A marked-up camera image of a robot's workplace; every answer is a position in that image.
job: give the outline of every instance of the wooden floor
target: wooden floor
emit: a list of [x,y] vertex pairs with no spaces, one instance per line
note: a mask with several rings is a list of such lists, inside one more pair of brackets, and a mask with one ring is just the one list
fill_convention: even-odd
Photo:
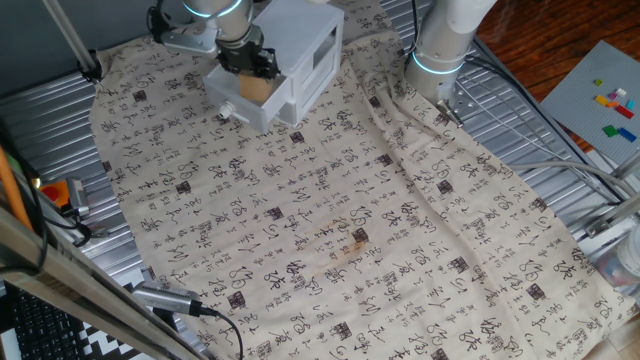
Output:
[[[600,40],[640,60],[640,0],[498,0],[478,34],[542,101]],[[640,360],[640,315],[585,359]]]

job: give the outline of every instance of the tablecloth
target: tablecloth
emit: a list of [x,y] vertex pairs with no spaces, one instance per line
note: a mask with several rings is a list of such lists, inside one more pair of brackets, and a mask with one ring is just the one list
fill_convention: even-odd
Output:
[[[156,281],[197,291],[247,359],[573,359],[638,312],[508,166],[403,78],[377,3],[296,127],[222,119],[212,60],[143,37],[99,54],[90,115]],[[183,320],[221,359],[228,324]]]

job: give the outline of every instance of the yellow lego brick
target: yellow lego brick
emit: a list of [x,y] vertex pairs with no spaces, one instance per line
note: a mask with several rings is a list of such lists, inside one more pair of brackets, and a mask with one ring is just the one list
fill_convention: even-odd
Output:
[[596,102],[602,106],[607,106],[607,104],[609,103],[609,100],[607,100],[607,98],[605,98],[602,95],[598,95],[596,96]]

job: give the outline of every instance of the green lego brick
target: green lego brick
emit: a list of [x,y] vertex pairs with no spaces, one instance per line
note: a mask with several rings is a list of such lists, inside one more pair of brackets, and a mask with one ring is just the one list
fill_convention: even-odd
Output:
[[618,135],[618,130],[613,125],[603,127],[602,131],[604,131],[604,133],[607,134],[608,137],[614,137]]

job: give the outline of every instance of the white plastic box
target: white plastic box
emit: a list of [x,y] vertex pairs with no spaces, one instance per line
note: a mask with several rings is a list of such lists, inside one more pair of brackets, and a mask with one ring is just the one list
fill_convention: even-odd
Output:
[[274,0],[254,24],[264,34],[263,47],[275,49],[282,72],[267,101],[256,104],[241,97],[238,77],[220,65],[204,77],[204,84],[212,104],[226,104],[235,118],[264,134],[273,119],[298,124],[336,75],[344,13],[307,0]]

